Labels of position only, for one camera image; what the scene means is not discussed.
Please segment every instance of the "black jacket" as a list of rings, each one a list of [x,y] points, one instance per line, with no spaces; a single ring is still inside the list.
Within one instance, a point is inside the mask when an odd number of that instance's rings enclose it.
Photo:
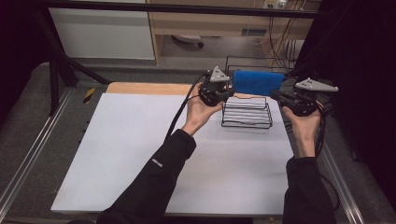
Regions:
[[[191,136],[176,130],[148,160],[134,182],[99,215],[96,223],[159,223],[178,175],[195,147]],[[284,223],[335,223],[332,203],[320,181],[315,159],[290,159],[287,171],[290,187],[285,194]]]

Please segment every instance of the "white table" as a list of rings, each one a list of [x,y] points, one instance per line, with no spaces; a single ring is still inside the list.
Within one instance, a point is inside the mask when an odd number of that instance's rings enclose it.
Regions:
[[[104,93],[58,195],[54,212],[100,212],[131,184],[162,144],[184,96]],[[223,128],[221,113],[195,136],[166,215],[283,213],[290,142],[277,103],[271,129]],[[185,111],[176,128],[185,121]]]

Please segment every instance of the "wire basket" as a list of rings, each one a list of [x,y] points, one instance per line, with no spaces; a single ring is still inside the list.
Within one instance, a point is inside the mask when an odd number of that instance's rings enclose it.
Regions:
[[[222,107],[222,127],[269,129],[273,125],[265,97],[231,97]]]

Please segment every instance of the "person's left hand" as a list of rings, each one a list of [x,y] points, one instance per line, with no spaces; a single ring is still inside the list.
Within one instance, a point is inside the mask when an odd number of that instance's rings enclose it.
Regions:
[[[220,102],[213,107],[204,104],[198,96],[198,89],[201,85],[202,83],[198,83],[192,90],[191,97],[193,98],[187,102],[186,124],[181,128],[191,136],[203,127],[214,113],[220,111],[224,104],[223,102]]]

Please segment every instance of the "blue sponge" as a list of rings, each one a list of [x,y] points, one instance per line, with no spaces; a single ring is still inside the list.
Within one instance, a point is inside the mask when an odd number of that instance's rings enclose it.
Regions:
[[[233,73],[233,88],[239,93],[269,96],[280,89],[283,78],[279,73],[237,70]]]

